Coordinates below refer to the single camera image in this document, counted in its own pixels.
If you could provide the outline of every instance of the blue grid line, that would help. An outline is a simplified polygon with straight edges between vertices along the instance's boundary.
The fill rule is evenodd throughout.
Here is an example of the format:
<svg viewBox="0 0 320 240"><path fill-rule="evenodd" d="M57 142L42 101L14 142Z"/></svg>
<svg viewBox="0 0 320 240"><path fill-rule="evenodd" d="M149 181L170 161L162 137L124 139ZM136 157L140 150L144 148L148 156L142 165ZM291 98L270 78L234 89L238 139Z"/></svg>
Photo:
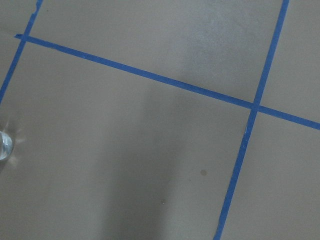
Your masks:
<svg viewBox="0 0 320 240"><path fill-rule="evenodd" d="M4 95L6 93L6 90L8 88L8 85L9 85L9 82L14 74L14 71L16 69L16 66L19 62L19 59L20 59L20 56L22 54L22 51L24 50L25 48L25 45L26 45L26 37L29 36L30 34L30 31L35 23L35 20L36 20L36 17L38 15L38 12L39 12L39 9L41 7L41 4L42 4L43 0L37 0L36 2L36 10L35 12L30 16L30 19L25 27L25 30L24 30L24 33L23 35L21 35L21 40L20 40L20 43L19 43L19 46L18 48L16 49L16 52L14 54L14 57L13 57L13 60L11 62L11 65L9 67L9 70L4 78L4 81L2 83L2 86L1 86L1 89L0 89L0 104L4 98Z"/></svg>
<svg viewBox="0 0 320 240"><path fill-rule="evenodd" d="M247 147L249 144L249 140L250 140L250 136L256 121L256 117L257 117L257 113L258 113L258 109L260 106L260 102L265 90L265 86L267 83L267 79L268 79L268 75L269 75L269 71L271 68L271 64L272 61L274 59L274 55L276 52L276 48L277 48L277 44L279 41L279 37L280 37L280 33L281 33L281 29L282 26L284 24L285 21L285 16L286 16L286 12L288 9L288 5L289 5L289 0L283 0L282 1L282 5L281 5L281 9L280 9L280 13L278 16L278 20L276 22L276 26L274 29L274 33L272 36L272 40L271 40L271 44L269 47L269 51L268 54L266 56L265 59L265 63L264 63L264 67L262 70L262 74L261 74L261 78L259 81L259 85L258 88L256 90L256 94L254 97L254 101L253 101L253 105L252 105L252 109L250 111L250 115L248 118L248 122L246 125L246 129L245 129L245 133L243 135L242 141L241 141L241 145L239 148L239 152L238 152L238 156L236 158L235 164L234 164L234 168L233 168L233 172L232 172L232 176L230 179L230 183L228 186L228 189L226 191L225 194L225 198L224 198L224 202L222 205L222 209L221 209L221 213L220 213L220 217L219 217L219 222L218 222L218 226L215 232L215 235L213 237L213 240L220 240L221 236L222 236L222 232L224 230L224 226L227 220L227 216L228 216L228 212L230 209L230 205L231 205L231 201L236 189L236 185L237 185L237 181L239 178L239 174L240 174L240 170L241 170L241 166L242 163L244 161L245 155L246 155L246 151L247 151Z"/></svg>
<svg viewBox="0 0 320 240"><path fill-rule="evenodd" d="M17 34L15 37L20 39L22 37L22 35ZM92 54L89 54L89 53L86 53L83 51L78 51L78 50L75 50L75 49L72 49L72 48L69 48L66 46L61 46L61 45L58 45L58 44L55 44L55 43L52 43L49 41L41 40L36 37L28 36L26 38L26 40L27 40L27 42L30 42L33 44L37 44L37 45L40 45L43 47L55 49L55 50L58 50L62 53L70 54L70 55L73 55L73 56L76 56L76 57L79 57L82 59L86 59L86 60L89 60L89 61L92 61L95 63L103 64L108 67L112 67L112 68L119 69L119 70L122 70L122 71L125 71L128 73L132 73L132 74L135 74L135 75L138 75L141 77L152 79L152 80L164 83L164 84L168 84L168 85L175 86L175 87L178 87L181 89L185 89L190 92L194 92L194 93L198 93L198 94L201 94L204 96L219 99L221 101L224 101L227 103L232 103L232 104L235 104L235 105L247 108L247 109L251 109L251 107L252 107L252 103L248 102L248 101L244 101L244 100L241 100L241 99L238 99L238 98L235 98L232 96L228 96L228 95L216 92L216 91L212 91L212 90L208 90L208 89L205 89L202 87L191 85L191 84L188 84L188 83L185 83L182 81L174 80L174 79L166 77L166 76L161 76L161 75L149 72L149 71L145 71L145 70L133 67L133 66L128 66L128 65L116 62L116 61L105 59L103 57L95 56L95 55L92 55Z"/></svg>
<svg viewBox="0 0 320 240"><path fill-rule="evenodd" d="M21 39L22 35L17 34L15 37L18 39ZM58 50L59 52L65 53L65 54L69 54L69 55L79 57L82 59L86 59L86 60L89 60L89 61L92 61L95 63L99 63L99 64L103 64L103 65L106 65L106 66L109 66L112 68L123 70L123 71L129 72L129 73L135 74L135 75L139 75L139 76L142 76L145 78L159 81L159 82L171 85L171 86L179 87L179 88L182 88L182 89L194 92L194 93L198 93L201 95L205 95L205 96L208 96L208 97L211 97L214 99L218 99L218 100L221 100L221 101L224 101L227 103L235 104L235 105L247 108L247 109L251 109L252 105L253 105L251 102L248 102L248 101L245 101L245 100L242 100L239 98L235 98L235 97L228 96L228 95L225 95L222 93L218 93L216 91L212 91L212 90L208 90L208 89L201 88L198 86L194 86L194 85L191 85L188 83L184 83L182 81L174 80L169 77L165 77L165 76L161 76L161 75L158 75L158 74L155 74L152 72L141 70L141 69L138 69L138 68L135 68L132 66L128 66L128 65L125 65L125 64L122 64L119 62L108 60L106 58L95 56L95 55L85 53L82 51L78 51L78 50L75 50L75 49L72 49L72 48L69 48L66 46L58 45L58 44L55 44L55 43L52 43L49 41L45 41L45 40L42 40L42 39L39 39L36 37L27 36L25 38L25 40L27 42L30 42L30 43L33 43L33 44L36 44L39 46L55 49L55 50ZM290 122L294 122L296 124L300 124L300 125L303 125L306 127L320 130L320 123L318 123L318 122L311 121L311 120L308 120L303 117L291 115L291 114L288 114L285 112L281 112L281 111L278 111L278 110L275 110L275 109L272 109L269 107L265 107L265 106L260 105L258 107L258 112L261 112L261 113L264 113L267 115L271 115L276 118L284 119L284 120L287 120Z"/></svg>

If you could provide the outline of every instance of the dark spot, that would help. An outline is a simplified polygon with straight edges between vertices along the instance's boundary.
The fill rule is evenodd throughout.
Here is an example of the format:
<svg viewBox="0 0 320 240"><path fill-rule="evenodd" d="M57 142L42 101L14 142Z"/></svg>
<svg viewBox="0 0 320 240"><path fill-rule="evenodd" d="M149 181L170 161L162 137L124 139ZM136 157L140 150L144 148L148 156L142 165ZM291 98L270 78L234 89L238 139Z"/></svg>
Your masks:
<svg viewBox="0 0 320 240"><path fill-rule="evenodd" d="M200 171L200 174L201 174L202 176L206 176L206 175L207 175L207 171L204 170L204 169L202 169L202 170Z"/></svg>

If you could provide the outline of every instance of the concrete floor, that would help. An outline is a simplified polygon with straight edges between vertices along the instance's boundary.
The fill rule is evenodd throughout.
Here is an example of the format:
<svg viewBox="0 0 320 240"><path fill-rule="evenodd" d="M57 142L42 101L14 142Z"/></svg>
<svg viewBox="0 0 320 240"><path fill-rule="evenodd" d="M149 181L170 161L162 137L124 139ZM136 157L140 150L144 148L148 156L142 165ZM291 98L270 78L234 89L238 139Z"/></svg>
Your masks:
<svg viewBox="0 0 320 240"><path fill-rule="evenodd" d="M281 6L44 0L0 105L0 239L213 239ZM35 9L0 0L3 80ZM289 3L261 105L293 116L257 113L216 240L320 235L319 9Z"/></svg>

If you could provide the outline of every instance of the small dark speck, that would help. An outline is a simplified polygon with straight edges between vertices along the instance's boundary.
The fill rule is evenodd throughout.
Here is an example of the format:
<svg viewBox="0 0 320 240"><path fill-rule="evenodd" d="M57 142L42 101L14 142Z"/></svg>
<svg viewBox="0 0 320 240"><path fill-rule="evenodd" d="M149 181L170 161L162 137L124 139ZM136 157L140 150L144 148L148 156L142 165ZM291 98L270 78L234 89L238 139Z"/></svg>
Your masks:
<svg viewBox="0 0 320 240"><path fill-rule="evenodd" d="M206 175L207 175L207 171L204 170L204 169L202 169L202 170L200 171L200 174L201 174L202 176L206 176Z"/></svg>

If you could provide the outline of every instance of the clear glass object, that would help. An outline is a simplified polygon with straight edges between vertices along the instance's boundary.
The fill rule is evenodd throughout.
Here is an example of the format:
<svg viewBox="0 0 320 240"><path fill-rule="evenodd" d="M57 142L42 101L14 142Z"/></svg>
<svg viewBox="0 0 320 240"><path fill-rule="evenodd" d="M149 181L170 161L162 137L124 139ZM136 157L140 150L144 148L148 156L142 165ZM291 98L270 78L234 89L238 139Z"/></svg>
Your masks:
<svg viewBox="0 0 320 240"><path fill-rule="evenodd" d="M6 160L13 149L11 137L3 131L0 131L0 161Z"/></svg>

